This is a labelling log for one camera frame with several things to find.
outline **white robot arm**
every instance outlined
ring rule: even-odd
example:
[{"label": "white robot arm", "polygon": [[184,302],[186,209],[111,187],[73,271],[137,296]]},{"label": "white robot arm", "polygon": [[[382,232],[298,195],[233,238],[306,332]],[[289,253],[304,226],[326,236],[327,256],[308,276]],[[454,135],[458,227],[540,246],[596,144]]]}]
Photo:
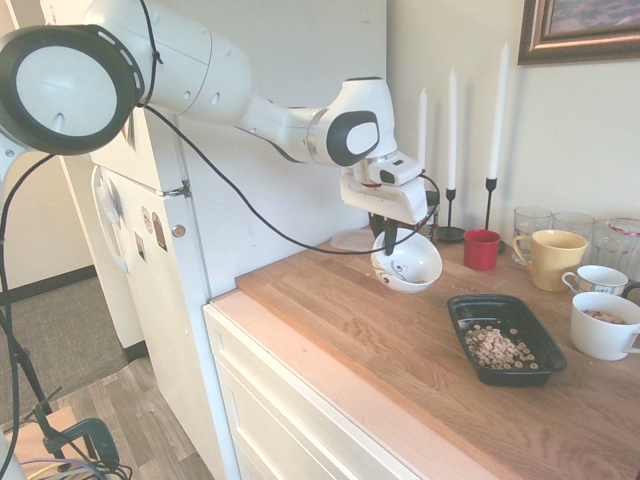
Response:
[{"label": "white robot arm", "polygon": [[0,41],[0,180],[26,149],[104,146],[148,103],[235,126],[292,161],[341,167],[349,205],[408,224],[426,217],[422,166],[398,151],[382,79],[345,81],[326,108],[283,108],[253,94],[249,61],[232,43],[147,5],[95,0],[86,25],[31,27]]}]

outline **white candle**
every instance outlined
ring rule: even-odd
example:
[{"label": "white candle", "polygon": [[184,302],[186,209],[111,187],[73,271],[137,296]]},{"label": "white candle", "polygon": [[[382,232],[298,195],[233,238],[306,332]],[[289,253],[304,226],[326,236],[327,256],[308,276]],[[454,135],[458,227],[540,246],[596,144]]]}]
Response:
[{"label": "white candle", "polygon": [[427,92],[423,88],[420,93],[420,108],[418,112],[418,163],[426,170],[427,167]]},{"label": "white candle", "polygon": [[458,155],[458,78],[449,75],[449,178],[447,190],[456,188],[456,161]]},{"label": "white candle", "polygon": [[509,73],[509,44],[502,47],[500,71],[498,73],[498,94],[496,112],[493,119],[493,142],[491,145],[491,162],[487,178],[498,178],[498,161],[500,160],[500,143],[502,141],[502,123],[504,122],[505,99],[507,96],[507,77]]}]

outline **painting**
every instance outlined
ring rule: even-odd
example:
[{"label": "painting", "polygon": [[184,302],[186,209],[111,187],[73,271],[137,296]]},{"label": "painting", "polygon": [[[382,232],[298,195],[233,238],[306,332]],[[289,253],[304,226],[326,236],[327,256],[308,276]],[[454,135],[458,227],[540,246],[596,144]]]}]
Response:
[{"label": "painting", "polygon": [[640,0],[525,0],[519,65],[640,57]]}]

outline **black plastic container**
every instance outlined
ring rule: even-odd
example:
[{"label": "black plastic container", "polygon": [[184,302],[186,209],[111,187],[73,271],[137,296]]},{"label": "black plastic container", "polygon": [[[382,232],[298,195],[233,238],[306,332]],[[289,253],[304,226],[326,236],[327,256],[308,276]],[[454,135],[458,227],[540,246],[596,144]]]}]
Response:
[{"label": "black plastic container", "polygon": [[[556,342],[519,298],[508,295],[461,295],[451,298],[448,306],[460,345],[482,383],[509,387],[544,385],[552,373],[567,367],[567,359]],[[466,334],[475,325],[485,329],[498,328],[502,336],[511,339],[515,345],[525,343],[535,356],[534,362],[523,362],[522,368],[510,370],[480,365],[466,343]]]}]

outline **white cabinet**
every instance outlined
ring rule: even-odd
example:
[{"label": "white cabinet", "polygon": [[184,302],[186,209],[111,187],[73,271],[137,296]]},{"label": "white cabinet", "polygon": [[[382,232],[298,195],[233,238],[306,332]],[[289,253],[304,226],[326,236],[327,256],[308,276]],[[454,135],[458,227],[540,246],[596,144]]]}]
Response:
[{"label": "white cabinet", "polygon": [[244,480],[419,478],[215,306],[205,315]]}]

